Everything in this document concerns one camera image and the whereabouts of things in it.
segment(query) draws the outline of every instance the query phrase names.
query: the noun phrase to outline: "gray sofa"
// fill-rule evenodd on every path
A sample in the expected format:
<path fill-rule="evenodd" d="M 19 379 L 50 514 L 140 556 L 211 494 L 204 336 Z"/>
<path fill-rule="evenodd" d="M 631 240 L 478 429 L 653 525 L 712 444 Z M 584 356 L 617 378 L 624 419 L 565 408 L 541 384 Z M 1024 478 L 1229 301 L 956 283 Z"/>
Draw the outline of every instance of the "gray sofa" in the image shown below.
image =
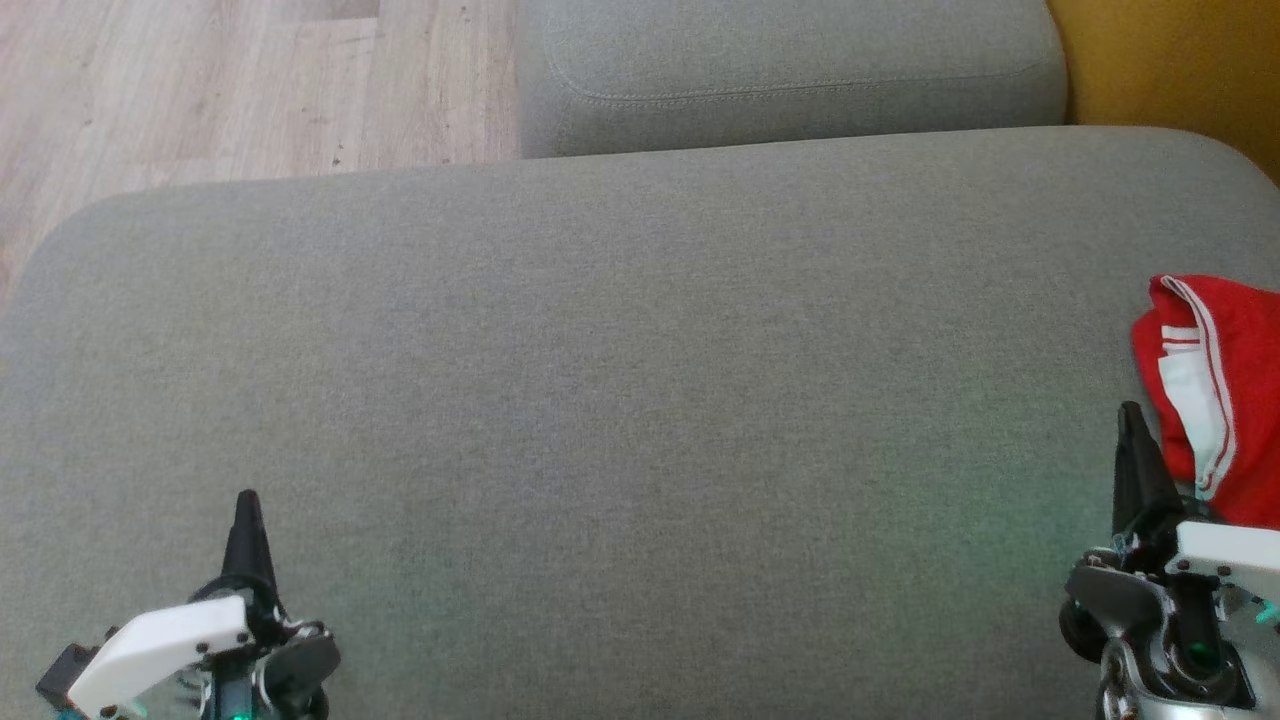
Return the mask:
<path fill-rule="evenodd" d="M 255 487 L 335 717 L 1088 716 L 1160 272 L 1280 284 L 1280 192 L 1057 127 L 109 200 L 0 324 L 3 698 Z"/>
<path fill-rule="evenodd" d="M 1043 0 L 524 0 L 526 158 L 1060 124 Z"/>

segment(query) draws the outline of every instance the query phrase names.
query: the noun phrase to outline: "red cloth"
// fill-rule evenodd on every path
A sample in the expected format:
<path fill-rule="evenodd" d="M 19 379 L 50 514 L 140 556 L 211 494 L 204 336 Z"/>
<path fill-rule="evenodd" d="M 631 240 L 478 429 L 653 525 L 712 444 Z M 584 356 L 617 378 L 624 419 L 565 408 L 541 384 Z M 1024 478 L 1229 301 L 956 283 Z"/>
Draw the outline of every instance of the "red cloth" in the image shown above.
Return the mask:
<path fill-rule="evenodd" d="M 1170 473 L 1229 523 L 1280 529 L 1280 293 L 1157 275 L 1151 300 L 1133 347 Z"/>

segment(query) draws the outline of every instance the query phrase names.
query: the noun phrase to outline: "stitched seam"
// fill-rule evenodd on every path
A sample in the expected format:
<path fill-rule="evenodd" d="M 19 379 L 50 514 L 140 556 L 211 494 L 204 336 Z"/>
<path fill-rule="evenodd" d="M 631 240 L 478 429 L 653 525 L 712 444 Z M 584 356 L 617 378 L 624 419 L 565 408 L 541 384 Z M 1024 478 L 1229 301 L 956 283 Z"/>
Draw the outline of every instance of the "stitched seam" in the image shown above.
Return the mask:
<path fill-rule="evenodd" d="M 1032 70 L 1041 69 L 1041 68 L 1044 68 L 1044 67 L 1046 65 L 1043 65 L 1043 64 L 1041 64 L 1041 65 L 1032 65 L 1029 68 L 1023 68 L 1023 69 L 1020 69 L 1018 72 L 1014 72 L 1014 73 L 1005 73 L 1005 74 L 1000 74 L 1000 76 L 972 76 L 972 77 L 964 77 L 964 78 L 948 78 L 946 81 L 943 81 L 943 79 L 919 79 L 919 81 L 911 81 L 911 85 L 951 85 L 951 83 L 955 83 L 955 82 L 1010 78 L 1010 77 L 1025 74 L 1025 73 L 1029 73 Z M 744 92 L 744 94 L 737 94 L 737 95 L 712 95 L 712 96 L 704 96 L 704 97 L 680 97 L 680 96 L 676 96 L 672 100 L 598 100 L 598 99 L 591 97 L 591 96 L 576 95 L 573 97 L 573 100 L 577 101 L 577 102 L 582 102 L 585 105 L 596 105 L 596 106 L 602 106 L 602 108 L 622 108 L 622 106 L 628 106 L 628 105 L 630 106 L 636 106 L 636 108 L 640 108 L 640 106 L 645 106 L 645 108 L 678 108 L 678 106 L 682 106 L 682 105 L 692 105 L 692 104 L 698 104 L 698 102 L 742 102 L 742 101 L 750 101 L 750 100 L 767 100 L 767 99 L 771 99 L 771 97 L 781 97 L 781 96 L 829 95 L 829 94 L 833 94 L 833 92 L 847 92 L 847 91 L 852 91 L 852 90 L 865 90 L 865 88 L 876 88 L 876 87 L 890 87 L 890 86 L 896 86 L 896 85 L 908 85 L 908 83 L 900 82 L 900 81 L 874 82 L 874 83 L 868 82 L 868 83 L 858 83 L 858 85 L 833 85 L 833 86 L 827 86 L 827 87 L 810 87 L 810 88 L 800 87 L 797 90 L 781 90 L 781 91 L 772 91 L 772 92 Z"/>
<path fill-rule="evenodd" d="M 671 104 L 685 104 L 694 101 L 716 101 L 716 100 L 741 100 L 749 97 L 774 97 L 778 95 L 790 94 L 790 91 L 796 91 L 796 95 L 809 95 L 814 92 L 836 91 L 836 90 L 851 90 L 855 87 L 881 87 L 886 85 L 931 85 L 938 82 L 965 82 L 975 79 L 1004 79 L 1012 78 L 1025 74 L 1033 69 L 1052 64 L 1052 55 L 1044 55 L 1036 60 L 1034 63 L 1019 68 L 1016 70 L 1009 70 L 1004 73 L 983 73 L 972 76 L 924 76 L 924 77 L 896 77 L 896 78 L 883 78 L 883 77 L 863 77 L 863 78 L 846 78 L 838 81 L 817 81 L 817 82 L 797 82 L 797 83 L 776 83 L 776 85 L 758 85 L 758 86 L 740 86 L 740 87 L 724 87 L 724 88 L 710 88 L 710 90 L 692 90 L 689 92 L 669 92 L 663 95 L 609 95 L 605 92 L 591 92 L 568 78 L 564 70 L 559 67 L 556 59 L 552 56 L 552 42 L 550 38 L 550 18 L 544 18 L 543 22 L 543 58 L 547 60 L 547 67 L 550 68 L 552 76 L 559 81 L 562 86 L 568 88 L 571 92 L 579 96 L 582 101 L 590 102 L 593 105 L 626 105 L 626 104 L 643 104 L 653 102 L 658 106 L 671 105 Z"/>

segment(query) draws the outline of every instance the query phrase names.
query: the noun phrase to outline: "yellow wall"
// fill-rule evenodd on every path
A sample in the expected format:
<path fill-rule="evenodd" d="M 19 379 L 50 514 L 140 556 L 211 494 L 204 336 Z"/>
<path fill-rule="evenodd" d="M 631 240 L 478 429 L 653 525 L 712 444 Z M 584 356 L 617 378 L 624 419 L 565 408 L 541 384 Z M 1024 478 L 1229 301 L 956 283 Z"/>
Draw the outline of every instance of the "yellow wall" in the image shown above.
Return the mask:
<path fill-rule="evenodd" d="M 1215 137 L 1280 182 L 1280 0 L 1050 0 L 1071 119 Z"/>

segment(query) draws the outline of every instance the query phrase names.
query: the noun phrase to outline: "robotic arm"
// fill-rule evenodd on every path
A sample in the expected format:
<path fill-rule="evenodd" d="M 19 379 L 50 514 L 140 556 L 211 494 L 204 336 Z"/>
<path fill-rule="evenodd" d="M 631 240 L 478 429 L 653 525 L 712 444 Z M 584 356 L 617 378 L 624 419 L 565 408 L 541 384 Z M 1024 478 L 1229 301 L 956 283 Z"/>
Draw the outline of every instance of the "robotic arm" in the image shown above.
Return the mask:
<path fill-rule="evenodd" d="M 276 594 L 257 495 L 244 491 L 223 571 L 186 605 L 146 612 L 101 647 L 68 646 L 36 689 L 68 720 L 145 717 L 137 697 L 180 671 L 201 676 L 201 720 L 324 720 L 338 667 L 323 623 L 289 619 Z"/>
<path fill-rule="evenodd" d="M 1178 492 L 1137 404 L 1120 407 L 1111 547 L 1066 582 L 1068 644 L 1098 662 L 1102 720 L 1280 717 L 1280 676 L 1220 623 L 1280 598 L 1280 533 L 1225 525 Z"/>

